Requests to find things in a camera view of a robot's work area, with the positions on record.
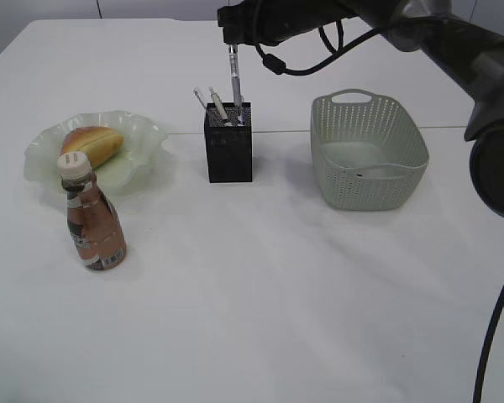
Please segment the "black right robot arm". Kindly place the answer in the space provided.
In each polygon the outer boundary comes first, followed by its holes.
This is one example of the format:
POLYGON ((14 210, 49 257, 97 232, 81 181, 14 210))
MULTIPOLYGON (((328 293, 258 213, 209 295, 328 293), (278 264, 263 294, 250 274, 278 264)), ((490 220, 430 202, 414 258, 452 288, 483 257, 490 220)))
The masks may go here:
POLYGON ((457 17, 449 1, 243 1, 218 10, 218 27, 225 44, 255 47, 278 76, 310 76, 377 35, 402 52, 421 50, 475 103, 465 130, 473 144, 470 178, 480 199, 504 217, 503 35, 457 17), (307 69, 290 69, 263 50, 347 18, 370 30, 307 69))

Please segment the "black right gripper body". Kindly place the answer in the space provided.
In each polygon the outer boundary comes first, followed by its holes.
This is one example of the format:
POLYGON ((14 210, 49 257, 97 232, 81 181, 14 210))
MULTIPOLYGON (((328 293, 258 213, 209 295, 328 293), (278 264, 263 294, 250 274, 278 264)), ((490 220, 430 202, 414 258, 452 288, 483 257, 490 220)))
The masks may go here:
MULTIPOLYGON (((223 6, 217 11, 218 27, 225 44, 253 45, 253 23, 258 1, 243 1, 223 6)), ((256 21, 257 40, 264 45, 279 45, 285 41, 282 1, 262 1, 256 21)))

